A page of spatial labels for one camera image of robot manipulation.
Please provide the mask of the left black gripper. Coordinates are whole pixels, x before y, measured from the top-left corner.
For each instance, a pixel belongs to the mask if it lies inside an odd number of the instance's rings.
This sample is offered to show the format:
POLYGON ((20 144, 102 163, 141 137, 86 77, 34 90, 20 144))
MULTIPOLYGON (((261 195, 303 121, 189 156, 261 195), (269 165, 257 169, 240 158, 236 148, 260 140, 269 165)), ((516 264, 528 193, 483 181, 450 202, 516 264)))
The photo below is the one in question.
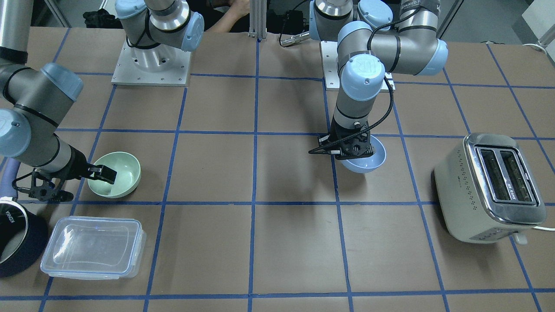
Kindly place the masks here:
POLYGON ((332 122, 330 142, 335 141, 338 141, 338 143, 332 146, 331 150, 339 152, 335 155, 337 159, 359 159, 373 156, 368 122, 352 129, 342 127, 337 122, 332 122))

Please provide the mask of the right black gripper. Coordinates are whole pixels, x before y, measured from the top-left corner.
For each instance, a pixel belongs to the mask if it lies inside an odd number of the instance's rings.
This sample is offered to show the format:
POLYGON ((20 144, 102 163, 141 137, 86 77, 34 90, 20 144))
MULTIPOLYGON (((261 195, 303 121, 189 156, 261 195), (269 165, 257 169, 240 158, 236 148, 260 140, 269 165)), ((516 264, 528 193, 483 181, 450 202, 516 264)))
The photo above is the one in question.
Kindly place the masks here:
POLYGON ((107 182, 110 185, 115 183, 117 172, 106 165, 92 165, 87 162, 85 155, 74 147, 71 147, 71 157, 69 162, 58 170, 52 172, 52 178, 61 180, 90 179, 107 182))

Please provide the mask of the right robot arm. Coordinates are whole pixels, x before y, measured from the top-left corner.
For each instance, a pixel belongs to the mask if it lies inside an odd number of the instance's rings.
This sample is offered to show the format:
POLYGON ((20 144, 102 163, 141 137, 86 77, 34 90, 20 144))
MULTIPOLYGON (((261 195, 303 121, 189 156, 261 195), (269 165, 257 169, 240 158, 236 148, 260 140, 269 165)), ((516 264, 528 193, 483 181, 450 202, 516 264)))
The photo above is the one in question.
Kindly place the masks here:
MULTIPOLYGON (((128 46, 167 46, 191 52, 204 33, 203 16, 186 0, 117 0, 116 17, 128 46)), ((73 71, 50 62, 26 65, 33 1, 1 2, 1 95, 11 109, 1 110, 1 154, 38 169, 47 180, 93 179, 113 184, 117 172, 93 165, 56 135, 84 87, 73 71)))

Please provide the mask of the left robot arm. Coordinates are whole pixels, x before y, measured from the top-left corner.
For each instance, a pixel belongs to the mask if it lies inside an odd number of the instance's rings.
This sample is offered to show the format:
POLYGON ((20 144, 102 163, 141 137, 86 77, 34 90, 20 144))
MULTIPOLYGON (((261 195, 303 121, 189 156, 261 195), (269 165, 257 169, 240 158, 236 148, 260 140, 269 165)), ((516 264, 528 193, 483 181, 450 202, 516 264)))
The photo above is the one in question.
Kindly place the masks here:
POLYGON ((337 43, 339 93, 329 132, 311 154, 337 160, 370 157, 369 133, 391 113, 369 122, 373 103, 386 84, 386 73, 436 75, 448 58, 438 39, 438 0, 403 0, 398 20, 382 0, 312 0, 309 34, 315 41, 337 43))

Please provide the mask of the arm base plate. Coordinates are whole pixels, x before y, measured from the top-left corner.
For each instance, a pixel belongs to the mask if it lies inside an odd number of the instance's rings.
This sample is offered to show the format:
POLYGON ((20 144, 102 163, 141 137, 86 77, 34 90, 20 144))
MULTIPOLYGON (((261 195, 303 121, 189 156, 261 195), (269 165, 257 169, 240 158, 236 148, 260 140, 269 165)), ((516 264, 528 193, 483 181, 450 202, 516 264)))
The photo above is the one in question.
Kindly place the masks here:
POLYGON ((337 42, 321 41, 320 51, 324 80, 327 91, 339 91, 340 78, 338 75, 337 42))
POLYGON ((111 82, 128 86, 186 87, 191 56, 191 52, 159 43, 135 47, 127 38, 111 82))

